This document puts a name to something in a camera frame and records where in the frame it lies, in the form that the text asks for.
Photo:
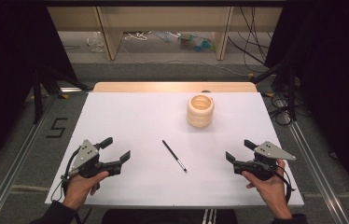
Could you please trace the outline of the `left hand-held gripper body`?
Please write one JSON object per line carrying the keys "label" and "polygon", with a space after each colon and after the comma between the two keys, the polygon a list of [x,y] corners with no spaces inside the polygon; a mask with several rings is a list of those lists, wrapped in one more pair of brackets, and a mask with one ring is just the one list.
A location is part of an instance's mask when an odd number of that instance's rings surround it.
{"label": "left hand-held gripper body", "polygon": [[88,139],[84,140],[76,151],[76,159],[72,169],[68,172],[68,177],[72,178],[81,175],[84,178],[90,178],[103,171],[107,171],[110,175],[119,175],[122,164],[105,165],[100,162],[100,150],[98,144],[92,144]]}

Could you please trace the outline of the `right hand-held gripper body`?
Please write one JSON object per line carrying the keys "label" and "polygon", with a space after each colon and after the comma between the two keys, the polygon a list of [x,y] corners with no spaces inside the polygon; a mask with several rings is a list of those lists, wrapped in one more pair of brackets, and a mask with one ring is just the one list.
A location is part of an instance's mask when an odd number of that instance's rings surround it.
{"label": "right hand-held gripper body", "polygon": [[254,159],[246,161],[246,166],[233,166],[234,173],[240,175],[243,171],[253,174],[260,180],[270,179],[277,170],[277,159],[294,161],[296,157],[281,149],[270,141],[257,145],[254,152]]}

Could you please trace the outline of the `black pen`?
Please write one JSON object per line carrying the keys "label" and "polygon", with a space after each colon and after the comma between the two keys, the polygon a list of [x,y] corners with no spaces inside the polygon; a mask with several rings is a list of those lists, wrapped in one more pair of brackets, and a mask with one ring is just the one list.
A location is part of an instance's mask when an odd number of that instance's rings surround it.
{"label": "black pen", "polygon": [[188,170],[186,168],[186,166],[182,163],[181,160],[179,160],[179,158],[175,155],[175,153],[172,151],[172,149],[169,147],[169,145],[166,143],[165,140],[161,140],[162,143],[164,144],[164,146],[167,148],[167,150],[171,153],[171,155],[174,157],[174,159],[177,161],[177,163],[179,164],[179,166],[181,167],[181,169],[187,173]]}

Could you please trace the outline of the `ribbed wooden pen holder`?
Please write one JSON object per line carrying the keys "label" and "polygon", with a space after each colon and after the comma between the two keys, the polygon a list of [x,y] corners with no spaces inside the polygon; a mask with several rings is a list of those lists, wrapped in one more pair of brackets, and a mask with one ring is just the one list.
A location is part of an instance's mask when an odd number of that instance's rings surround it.
{"label": "ribbed wooden pen holder", "polygon": [[213,119],[214,101],[206,95],[195,95],[188,100],[187,122],[196,128],[207,127]]}

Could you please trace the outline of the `person's left hand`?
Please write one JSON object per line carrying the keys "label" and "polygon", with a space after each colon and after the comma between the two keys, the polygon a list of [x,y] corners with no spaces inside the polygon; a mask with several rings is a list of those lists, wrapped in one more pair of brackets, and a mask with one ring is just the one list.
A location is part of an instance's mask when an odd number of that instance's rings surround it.
{"label": "person's left hand", "polygon": [[65,193],[63,205],[70,209],[78,210],[86,202],[87,196],[93,195],[97,191],[100,182],[107,178],[108,175],[107,171],[103,171],[90,178],[84,178],[81,175],[73,177]]}

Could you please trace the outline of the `person's right hand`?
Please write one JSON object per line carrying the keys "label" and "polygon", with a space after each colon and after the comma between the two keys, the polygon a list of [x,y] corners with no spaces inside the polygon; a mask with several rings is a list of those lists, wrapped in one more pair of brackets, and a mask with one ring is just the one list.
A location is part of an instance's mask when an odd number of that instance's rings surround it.
{"label": "person's right hand", "polygon": [[246,185],[248,189],[256,188],[262,200],[270,209],[274,218],[291,219],[292,214],[287,206],[285,195],[285,184],[281,179],[284,174],[286,164],[283,160],[277,160],[277,174],[266,181],[262,181],[247,171],[242,172],[242,176],[249,181]]}

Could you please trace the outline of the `white table cover sheet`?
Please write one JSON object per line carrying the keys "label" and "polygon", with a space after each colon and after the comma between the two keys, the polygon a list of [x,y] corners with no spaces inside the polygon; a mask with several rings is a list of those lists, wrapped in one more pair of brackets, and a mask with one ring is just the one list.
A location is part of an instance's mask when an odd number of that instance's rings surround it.
{"label": "white table cover sheet", "polygon": [[[250,161],[255,144],[277,143],[265,104],[257,92],[216,92],[212,123],[195,128],[186,120],[189,92],[93,92],[88,95],[63,156],[88,139],[93,144],[108,137],[114,142],[101,150],[100,160],[131,157],[119,175],[102,181],[88,198],[91,206],[117,208],[236,208],[263,203],[234,173],[229,152]],[[185,173],[161,140],[186,166]]]}

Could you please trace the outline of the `black metal stand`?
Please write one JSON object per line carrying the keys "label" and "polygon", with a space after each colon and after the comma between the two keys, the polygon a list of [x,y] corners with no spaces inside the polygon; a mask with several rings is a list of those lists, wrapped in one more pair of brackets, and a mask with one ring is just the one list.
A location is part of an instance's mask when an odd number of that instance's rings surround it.
{"label": "black metal stand", "polygon": [[49,95],[59,94],[61,88],[57,81],[64,80],[65,82],[81,89],[82,91],[90,91],[91,88],[81,83],[76,77],[70,77],[69,75],[62,73],[61,71],[49,67],[39,66],[33,73],[33,93],[35,98],[35,120],[34,124],[37,124],[43,117],[43,103],[41,86],[45,88]]}
{"label": "black metal stand", "polygon": [[283,91],[287,89],[287,105],[286,111],[289,113],[291,121],[296,120],[295,115],[295,74],[290,60],[282,60],[277,65],[263,72],[257,77],[252,77],[251,82],[258,84],[271,75],[275,75],[272,82],[272,89],[274,91]]}

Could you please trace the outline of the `black curtain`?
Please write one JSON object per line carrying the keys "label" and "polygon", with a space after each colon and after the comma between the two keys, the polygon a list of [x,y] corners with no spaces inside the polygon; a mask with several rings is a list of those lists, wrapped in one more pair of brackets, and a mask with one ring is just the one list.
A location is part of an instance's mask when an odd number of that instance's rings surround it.
{"label": "black curtain", "polygon": [[285,0],[266,65],[284,59],[312,13],[319,14],[301,36],[294,64],[309,109],[349,174],[349,0]]}
{"label": "black curtain", "polygon": [[0,146],[35,81],[56,91],[56,79],[76,80],[45,6],[0,0]]}

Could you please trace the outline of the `clear plastic bag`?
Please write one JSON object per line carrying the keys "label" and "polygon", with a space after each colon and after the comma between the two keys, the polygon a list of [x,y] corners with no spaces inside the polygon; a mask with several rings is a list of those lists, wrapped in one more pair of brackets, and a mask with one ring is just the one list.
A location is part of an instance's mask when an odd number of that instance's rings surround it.
{"label": "clear plastic bag", "polygon": [[105,44],[100,32],[94,32],[92,36],[88,37],[86,44],[92,52],[105,52]]}

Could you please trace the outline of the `colourful plastic clutter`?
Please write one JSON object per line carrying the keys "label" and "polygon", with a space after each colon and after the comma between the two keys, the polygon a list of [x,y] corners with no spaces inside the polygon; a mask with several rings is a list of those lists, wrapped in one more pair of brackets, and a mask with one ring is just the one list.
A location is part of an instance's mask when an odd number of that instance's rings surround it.
{"label": "colourful plastic clutter", "polygon": [[215,51],[216,48],[209,38],[200,37],[192,34],[181,34],[178,37],[182,47],[192,49],[196,52],[204,50]]}

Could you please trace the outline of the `light wooden shelf unit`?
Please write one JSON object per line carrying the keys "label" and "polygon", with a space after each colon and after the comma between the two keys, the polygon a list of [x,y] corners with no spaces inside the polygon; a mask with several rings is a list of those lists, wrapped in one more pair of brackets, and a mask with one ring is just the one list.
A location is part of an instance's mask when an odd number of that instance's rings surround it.
{"label": "light wooden shelf unit", "polygon": [[259,33],[275,31],[280,7],[49,7],[59,31],[99,32],[106,57],[116,58],[125,32],[210,32],[216,58],[224,59],[230,32],[246,32],[251,25]]}

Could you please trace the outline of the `aluminium floor rail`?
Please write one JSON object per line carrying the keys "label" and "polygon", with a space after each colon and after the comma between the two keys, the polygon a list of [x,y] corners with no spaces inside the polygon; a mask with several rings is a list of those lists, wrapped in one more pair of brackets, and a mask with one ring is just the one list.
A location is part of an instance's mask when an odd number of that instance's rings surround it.
{"label": "aluminium floor rail", "polygon": [[20,174],[22,166],[26,162],[33,146],[35,145],[35,141],[41,131],[41,127],[44,124],[47,114],[49,113],[56,99],[56,95],[47,97],[46,102],[43,104],[42,114],[33,122],[33,125],[24,138],[22,145],[17,151],[16,157],[11,161],[9,168],[6,169],[6,175],[0,182],[0,211],[6,202],[8,194],[11,192],[13,184]]}
{"label": "aluminium floor rail", "polygon": [[333,187],[329,184],[328,179],[326,178],[321,166],[312,152],[312,149],[310,148],[299,124],[296,122],[295,115],[290,114],[290,101],[287,100],[282,93],[276,93],[276,96],[277,100],[279,101],[279,108],[284,109],[288,113],[286,117],[288,127],[293,134],[302,157],[305,159],[305,162],[312,173],[314,182],[316,183],[320,194],[324,199],[329,212],[331,213],[331,216],[336,224],[349,224],[349,218],[344,211],[344,207],[334,192]]}

